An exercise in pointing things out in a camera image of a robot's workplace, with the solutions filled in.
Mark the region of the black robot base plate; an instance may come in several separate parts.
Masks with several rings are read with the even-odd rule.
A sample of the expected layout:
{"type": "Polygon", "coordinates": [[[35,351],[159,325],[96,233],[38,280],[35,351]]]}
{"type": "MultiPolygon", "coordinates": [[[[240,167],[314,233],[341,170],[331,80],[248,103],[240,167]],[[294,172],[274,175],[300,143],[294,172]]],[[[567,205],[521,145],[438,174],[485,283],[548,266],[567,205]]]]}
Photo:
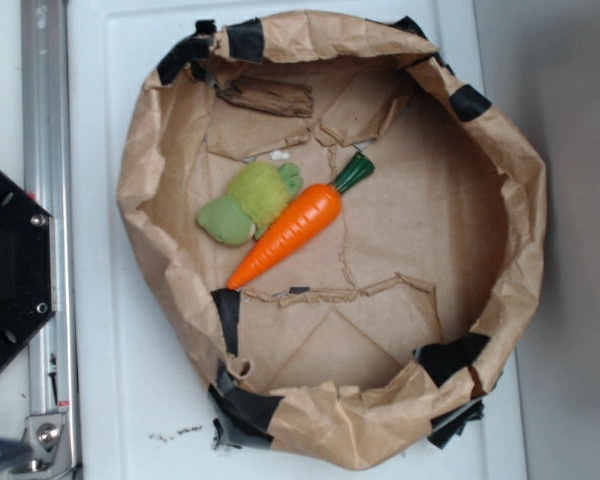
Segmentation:
{"type": "Polygon", "coordinates": [[[55,313],[52,216],[0,170],[0,374],[55,313]]]}

